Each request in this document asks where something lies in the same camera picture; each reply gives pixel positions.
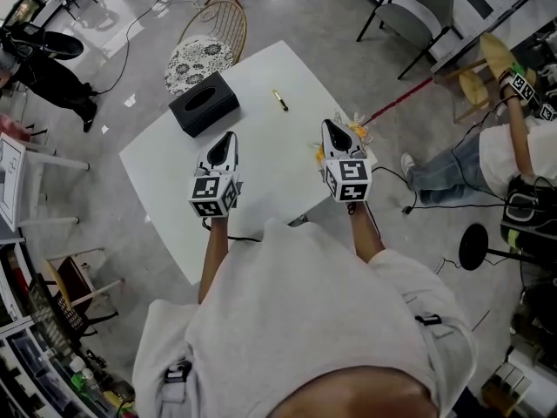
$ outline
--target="gray floor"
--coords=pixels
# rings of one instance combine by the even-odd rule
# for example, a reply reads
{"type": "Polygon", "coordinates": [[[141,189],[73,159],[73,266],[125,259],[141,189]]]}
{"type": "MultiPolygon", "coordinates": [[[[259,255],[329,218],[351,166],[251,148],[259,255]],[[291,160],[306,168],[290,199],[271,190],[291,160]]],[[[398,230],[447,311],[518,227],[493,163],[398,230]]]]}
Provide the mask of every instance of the gray floor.
{"type": "MultiPolygon", "coordinates": [[[[73,33],[85,44],[85,53],[67,65],[95,88],[108,88],[124,63],[125,31],[153,1],[94,4],[79,0],[81,8],[72,9],[77,22],[61,12],[50,28],[73,33]]],[[[182,275],[146,217],[118,156],[173,99],[164,87],[164,70],[182,29],[195,13],[183,1],[172,0],[174,4],[156,8],[132,27],[125,73],[113,91],[99,98],[99,112],[89,134],[82,133],[81,121],[72,112],[40,98],[31,96],[25,111],[26,124],[50,126],[48,145],[60,155],[91,163],[89,172],[49,169],[45,173],[49,213],[75,213],[82,221],[76,226],[26,228],[31,255],[39,266],[45,254],[105,246],[105,263],[96,274],[96,283],[117,277],[125,277],[126,283],[121,293],[111,296],[120,316],[97,326],[99,336],[88,342],[128,377],[150,302],[163,298],[184,303],[196,296],[196,287],[182,275]],[[135,103],[125,104],[130,98],[135,103]]],[[[285,40],[350,115],[356,111],[370,115],[428,77],[424,60],[405,80],[397,81],[416,51],[388,31],[378,30],[377,24],[367,32],[365,42],[355,42],[372,10],[370,0],[241,2],[249,27],[243,57],[285,40]]],[[[428,85],[373,123],[372,148],[379,162],[398,170],[398,157],[404,150],[418,159],[432,157],[463,134],[466,126],[455,126],[453,117],[465,109],[457,91],[428,85]]],[[[375,172],[373,176],[370,203],[387,246],[436,271],[443,257],[458,259],[462,233],[480,221],[490,232],[491,246],[505,248],[499,238],[500,209],[437,209],[404,216],[401,208],[412,202],[413,195],[390,174],[375,172]]],[[[487,196],[470,201],[493,202],[487,196]]],[[[309,217],[350,245],[344,208],[326,201],[309,217]]],[[[490,311],[475,330],[480,364],[471,387],[476,390],[507,349],[508,324],[520,293],[518,266],[508,261],[496,267],[485,263],[468,273],[446,263],[440,277],[454,290],[472,324],[490,311]]]]}

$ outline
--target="white shoe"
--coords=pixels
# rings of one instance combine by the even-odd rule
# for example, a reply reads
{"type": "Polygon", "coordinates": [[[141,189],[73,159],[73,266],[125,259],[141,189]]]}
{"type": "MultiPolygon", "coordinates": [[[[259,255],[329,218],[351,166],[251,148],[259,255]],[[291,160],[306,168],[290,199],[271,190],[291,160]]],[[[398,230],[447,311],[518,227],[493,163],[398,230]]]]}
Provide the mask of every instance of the white shoe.
{"type": "Polygon", "coordinates": [[[410,155],[410,153],[404,152],[400,156],[400,168],[402,169],[402,174],[404,175],[404,178],[406,179],[408,178],[408,172],[415,165],[416,163],[414,161],[414,158],[412,158],[412,155],[410,155]]]}

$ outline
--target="gray chair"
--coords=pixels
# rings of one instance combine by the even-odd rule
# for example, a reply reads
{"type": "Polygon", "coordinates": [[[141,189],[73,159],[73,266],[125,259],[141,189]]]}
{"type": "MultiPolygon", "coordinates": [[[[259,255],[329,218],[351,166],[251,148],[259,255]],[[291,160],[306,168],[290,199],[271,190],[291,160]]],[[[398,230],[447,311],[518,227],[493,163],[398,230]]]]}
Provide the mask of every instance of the gray chair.
{"type": "Polygon", "coordinates": [[[426,24],[412,12],[403,6],[391,3],[393,0],[388,0],[386,4],[382,4],[384,1],[379,0],[379,4],[372,11],[364,29],[359,33],[357,42],[361,41],[367,27],[377,14],[377,17],[381,19],[380,29],[383,28],[383,24],[389,25],[397,34],[420,50],[419,55],[397,77],[397,79],[402,79],[408,70],[424,57],[430,48],[451,29],[453,25],[453,0],[416,0],[428,8],[439,21],[441,31],[437,37],[433,37],[433,33],[427,28],[426,24]]]}

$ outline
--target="black tissue box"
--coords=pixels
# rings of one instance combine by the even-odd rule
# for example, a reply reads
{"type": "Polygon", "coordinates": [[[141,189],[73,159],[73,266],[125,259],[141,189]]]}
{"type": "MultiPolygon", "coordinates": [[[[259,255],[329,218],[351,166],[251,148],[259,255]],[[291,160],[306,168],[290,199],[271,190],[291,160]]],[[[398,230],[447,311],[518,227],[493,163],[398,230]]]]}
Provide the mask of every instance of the black tissue box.
{"type": "Polygon", "coordinates": [[[169,104],[178,123],[192,138],[239,107],[228,84],[217,72],[169,104]]]}

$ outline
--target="floral seat cushion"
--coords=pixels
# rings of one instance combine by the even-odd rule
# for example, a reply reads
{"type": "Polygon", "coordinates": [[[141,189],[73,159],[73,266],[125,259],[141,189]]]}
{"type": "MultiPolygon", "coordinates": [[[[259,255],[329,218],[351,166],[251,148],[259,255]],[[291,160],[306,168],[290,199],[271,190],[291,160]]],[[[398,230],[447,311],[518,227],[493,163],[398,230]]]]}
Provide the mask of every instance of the floral seat cushion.
{"type": "Polygon", "coordinates": [[[230,47],[205,36],[189,37],[171,54],[164,81],[170,93],[181,96],[215,71],[232,66],[230,47]]]}

